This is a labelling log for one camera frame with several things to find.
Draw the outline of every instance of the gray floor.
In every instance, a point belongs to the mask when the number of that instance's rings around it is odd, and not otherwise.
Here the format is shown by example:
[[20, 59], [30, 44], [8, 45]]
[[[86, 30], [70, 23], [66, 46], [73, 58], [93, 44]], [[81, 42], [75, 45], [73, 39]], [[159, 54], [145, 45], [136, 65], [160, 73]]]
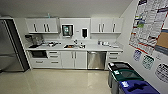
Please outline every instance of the gray floor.
[[0, 74], [0, 94], [111, 94], [108, 71], [33, 69]]

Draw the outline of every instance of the stainless steel dishwasher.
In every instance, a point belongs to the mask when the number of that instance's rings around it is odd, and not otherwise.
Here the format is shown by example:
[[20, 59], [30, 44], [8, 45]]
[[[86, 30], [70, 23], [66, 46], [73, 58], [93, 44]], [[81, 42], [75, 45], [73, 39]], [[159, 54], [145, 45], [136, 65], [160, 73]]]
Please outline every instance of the stainless steel dishwasher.
[[88, 51], [88, 69], [103, 69], [106, 61], [106, 51]]

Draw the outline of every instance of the trash can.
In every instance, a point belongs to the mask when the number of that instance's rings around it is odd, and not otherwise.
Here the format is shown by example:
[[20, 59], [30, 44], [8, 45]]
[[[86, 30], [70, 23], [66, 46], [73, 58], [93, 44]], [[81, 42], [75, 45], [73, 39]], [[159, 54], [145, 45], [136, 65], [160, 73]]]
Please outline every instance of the trash can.
[[119, 81], [144, 80], [136, 71], [129, 69], [115, 70], [112, 72], [112, 76], [112, 94], [119, 94]]
[[119, 81], [119, 94], [160, 94], [146, 81]]
[[112, 87], [112, 71], [119, 70], [119, 69], [130, 69], [134, 70], [128, 63], [124, 62], [111, 62], [108, 63], [108, 69], [109, 69], [109, 75], [108, 75], [108, 85], [111, 88]]

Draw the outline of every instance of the refrigerator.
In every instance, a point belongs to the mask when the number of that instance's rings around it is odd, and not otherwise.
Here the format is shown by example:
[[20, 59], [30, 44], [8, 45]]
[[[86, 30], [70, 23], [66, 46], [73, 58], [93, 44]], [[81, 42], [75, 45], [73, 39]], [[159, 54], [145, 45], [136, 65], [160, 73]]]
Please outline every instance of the refrigerator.
[[0, 19], [0, 71], [24, 72], [29, 68], [13, 19]]

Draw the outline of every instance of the drawer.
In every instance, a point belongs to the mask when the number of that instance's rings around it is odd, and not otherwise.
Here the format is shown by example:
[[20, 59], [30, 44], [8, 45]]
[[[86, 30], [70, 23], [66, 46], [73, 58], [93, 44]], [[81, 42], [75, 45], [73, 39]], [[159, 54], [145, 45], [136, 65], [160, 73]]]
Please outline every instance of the drawer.
[[48, 58], [49, 59], [60, 59], [61, 56], [60, 55], [49, 55]]
[[30, 59], [32, 68], [46, 68], [47, 62], [47, 59]]
[[48, 56], [60, 55], [60, 51], [46, 51], [46, 52]]
[[108, 55], [119, 56], [120, 54], [121, 52], [107, 52], [107, 56]]
[[119, 56], [106, 56], [106, 62], [118, 61]]
[[61, 60], [50, 59], [49, 60], [50, 68], [62, 68]]

